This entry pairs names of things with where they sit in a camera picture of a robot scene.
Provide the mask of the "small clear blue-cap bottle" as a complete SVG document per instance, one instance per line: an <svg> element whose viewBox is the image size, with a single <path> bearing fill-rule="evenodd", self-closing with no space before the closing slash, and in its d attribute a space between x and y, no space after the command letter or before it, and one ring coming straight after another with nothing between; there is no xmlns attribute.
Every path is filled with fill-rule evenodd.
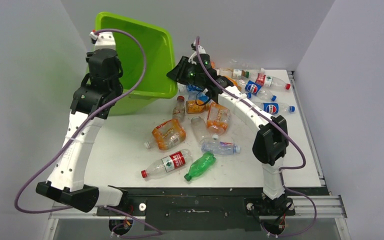
<svg viewBox="0 0 384 240"><path fill-rule="evenodd" d="M200 149L203 153L210 152L220 156L230 156L241 152L241 147L233 142L223 142L213 139L204 141Z"/></svg>

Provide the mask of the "orange label white-cap bottle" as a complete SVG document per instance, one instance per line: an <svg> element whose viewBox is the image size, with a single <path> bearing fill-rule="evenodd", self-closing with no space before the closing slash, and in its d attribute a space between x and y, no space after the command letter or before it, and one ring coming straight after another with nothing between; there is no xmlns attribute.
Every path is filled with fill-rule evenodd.
<svg viewBox="0 0 384 240"><path fill-rule="evenodd" d="M214 140L218 140L227 131L230 117L231 112L226 107L215 102L210 104L206 118L206 128Z"/></svg>

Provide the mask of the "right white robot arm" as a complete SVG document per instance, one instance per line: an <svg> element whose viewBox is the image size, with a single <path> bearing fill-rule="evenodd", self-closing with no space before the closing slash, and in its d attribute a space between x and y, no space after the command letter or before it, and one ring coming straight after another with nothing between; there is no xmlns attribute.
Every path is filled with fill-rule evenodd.
<svg viewBox="0 0 384 240"><path fill-rule="evenodd" d="M166 76L182 85L193 85L204 91L215 103L229 109L246 126L256 133L252 153L263 169L263 210L267 215L293 215L295 206L287 197L282 170L287 147L292 143L288 136L287 121L282 116L264 112L242 95L225 76L218 75L208 63L209 55L183 56Z"/></svg>

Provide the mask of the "green plastic bottle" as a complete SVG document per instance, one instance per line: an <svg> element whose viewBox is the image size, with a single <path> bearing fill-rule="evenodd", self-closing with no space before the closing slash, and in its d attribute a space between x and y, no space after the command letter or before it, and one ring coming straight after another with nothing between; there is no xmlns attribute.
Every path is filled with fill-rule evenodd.
<svg viewBox="0 0 384 240"><path fill-rule="evenodd" d="M187 182L190 182L192 179L198 178L203 175L212 165L215 164L217 158L213 153L207 151L203 155L195 160L188 172L183 176Z"/></svg>

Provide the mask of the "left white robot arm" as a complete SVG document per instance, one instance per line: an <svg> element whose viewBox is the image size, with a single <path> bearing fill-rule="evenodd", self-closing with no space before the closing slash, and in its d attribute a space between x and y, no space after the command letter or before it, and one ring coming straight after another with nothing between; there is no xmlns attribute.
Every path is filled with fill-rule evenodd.
<svg viewBox="0 0 384 240"><path fill-rule="evenodd" d="M89 72L74 92L62 154L46 181L36 185L36 193L82 212L99 201L100 190L84 183L87 162L95 139L108 118L114 99L121 96L123 75L115 50L102 48L86 54Z"/></svg>

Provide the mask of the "red label clear bottle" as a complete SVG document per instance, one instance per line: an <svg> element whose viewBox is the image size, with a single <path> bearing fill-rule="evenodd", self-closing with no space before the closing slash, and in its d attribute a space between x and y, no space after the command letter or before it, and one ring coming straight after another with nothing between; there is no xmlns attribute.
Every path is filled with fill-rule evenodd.
<svg viewBox="0 0 384 240"><path fill-rule="evenodd" d="M161 179L185 167L193 159L189 149L182 149L154 161L148 168L142 170L143 179Z"/></svg>

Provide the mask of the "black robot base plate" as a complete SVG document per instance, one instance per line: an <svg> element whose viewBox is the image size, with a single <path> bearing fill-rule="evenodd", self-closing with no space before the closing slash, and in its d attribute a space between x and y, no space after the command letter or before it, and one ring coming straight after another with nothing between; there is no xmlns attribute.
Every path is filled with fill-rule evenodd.
<svg viewBox="0 0 384 240"><path fill-rule="evenodd" d="M143 217L146 230L155 227L161 231L259 231L259 218L273 224L283 216L296 214L289 196L271 200L263 195L262 187L130 187L124 191L126 196L119 205L112 210L99 207L97 215L118 217L125 212Z"/></svg>

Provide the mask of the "green plastic bin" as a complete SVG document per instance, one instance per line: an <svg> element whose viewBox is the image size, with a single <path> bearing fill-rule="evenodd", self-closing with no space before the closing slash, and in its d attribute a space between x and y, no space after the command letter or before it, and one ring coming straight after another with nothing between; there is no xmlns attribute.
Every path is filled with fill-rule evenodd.
<svg viewBox="0 0 384 240"><path fill-rule="evenodd" d="M94 28L119 29L134 37L114 34L115 48L123 69L119 80L125 91L143 76L138 87L111 108L110 116L131 114L156 100L171 99L177 94L177 83L167 77L176 65L172 37L167 30L110 12L98 13Z"/></svg>

